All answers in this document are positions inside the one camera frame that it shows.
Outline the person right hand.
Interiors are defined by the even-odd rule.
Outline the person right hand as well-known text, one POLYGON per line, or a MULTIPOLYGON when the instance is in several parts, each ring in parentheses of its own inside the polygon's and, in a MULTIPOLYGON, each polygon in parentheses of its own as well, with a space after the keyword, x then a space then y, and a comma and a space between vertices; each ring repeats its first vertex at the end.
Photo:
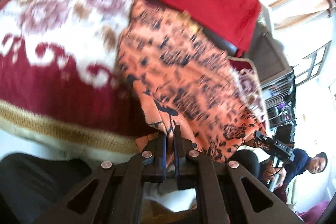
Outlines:
POLYGON ((261 179, 265 182, 276 180, 274 189, 280 188, 284 184, 286 177, 286 170, 284 167, 273 167, 273 161, 268 161, 264 165, 264 170, 261 175, 261 179))

